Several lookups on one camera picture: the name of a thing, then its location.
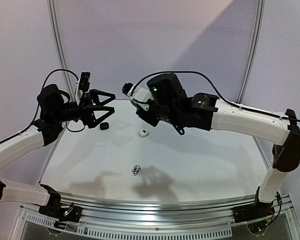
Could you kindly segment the white charging case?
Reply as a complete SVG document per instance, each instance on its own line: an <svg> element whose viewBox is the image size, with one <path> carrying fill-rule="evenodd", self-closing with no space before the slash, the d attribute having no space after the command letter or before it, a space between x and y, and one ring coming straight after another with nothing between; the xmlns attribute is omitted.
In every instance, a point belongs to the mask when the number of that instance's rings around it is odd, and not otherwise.
<svg viewBox="0 0 300 240"><path fill-rule="evenodd" d="M141 129L139 132L138 132L138 136L141 137L141 138L145 138L147 137L148 135L150 134L149 130L144 128L144 129Z"/></svg>

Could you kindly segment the black charging case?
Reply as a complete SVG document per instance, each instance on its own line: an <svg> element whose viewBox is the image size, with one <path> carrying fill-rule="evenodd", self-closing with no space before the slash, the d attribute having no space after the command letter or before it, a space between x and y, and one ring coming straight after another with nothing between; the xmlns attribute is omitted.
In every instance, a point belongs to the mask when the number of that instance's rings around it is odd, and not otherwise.
<svg viewBox="0 0 300 240"><path fill-rule="evenodd" d="M99 124L99 129L101 131L104 131L104 130L108 130L110 127L109 123L108 122L102 122Z"/></svg>

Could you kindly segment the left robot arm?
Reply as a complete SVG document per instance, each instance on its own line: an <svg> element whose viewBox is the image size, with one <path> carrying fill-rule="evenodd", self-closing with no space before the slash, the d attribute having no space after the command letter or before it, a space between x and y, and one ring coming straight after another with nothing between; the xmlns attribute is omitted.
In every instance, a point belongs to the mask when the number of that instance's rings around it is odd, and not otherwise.
<svg viewBox="0 0 300 240"><path fill-rule="evenodd" d="M22 130L0 142L0 170L23 155L45 147L57 140L63 131L63 123L81 121L90 129L95 128L115 109L107 106L116 96L113 93L91 89L75 101L64 101L69 94L56 84L44 87L37 96L41 109L40 118ZM49 186L30 185L0 178L0 202L17 202L44 206L53 216L64 213L59 202L60 194Z"/></svg>

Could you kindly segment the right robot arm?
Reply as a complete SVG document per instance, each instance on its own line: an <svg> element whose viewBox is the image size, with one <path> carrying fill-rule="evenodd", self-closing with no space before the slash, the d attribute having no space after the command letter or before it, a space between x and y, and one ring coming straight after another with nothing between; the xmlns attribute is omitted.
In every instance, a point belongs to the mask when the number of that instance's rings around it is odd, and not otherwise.
<svg viewBox="0 0 300 240"><path fill-rule="evenodd" d="M176 72L153 73L147 79L146 89L135 84L127 96L137 105L138 116L151 126L163 121L180 135L185 128L196 128L236 132L273 143L272 166L257 190L256 201L248 208L252 218L264 214L287 173L300 164L300 128L295 112L287 109L275 113L238 105L219 92L188 97Z"/></svg>

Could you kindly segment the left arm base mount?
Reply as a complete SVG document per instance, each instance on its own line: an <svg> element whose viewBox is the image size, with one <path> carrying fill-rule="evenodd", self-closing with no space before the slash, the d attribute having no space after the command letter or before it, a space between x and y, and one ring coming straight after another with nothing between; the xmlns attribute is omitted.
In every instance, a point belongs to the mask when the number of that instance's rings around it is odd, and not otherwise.
<svg viewBox="0 0 300 240"><path fill-rule="evenodd" d="M64 230L68 222L79 223L83 208L73 202L69 205L57 203L56 205L40 206L38 212L47 217L56 219L54 228Z"/></svg>

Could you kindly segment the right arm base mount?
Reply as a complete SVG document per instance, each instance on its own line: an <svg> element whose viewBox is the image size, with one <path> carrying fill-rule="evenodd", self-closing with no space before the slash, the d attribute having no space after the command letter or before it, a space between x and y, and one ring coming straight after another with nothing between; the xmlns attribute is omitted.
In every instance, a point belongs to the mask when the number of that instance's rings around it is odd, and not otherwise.
<svg viewBox="0 0 300 240"><path fill-rule="evenodd" d="M262 202L256 196L251 204L235 206L232 208L233 218L235 223L248 222L265 218L275 213L273 201Z"/></svg>

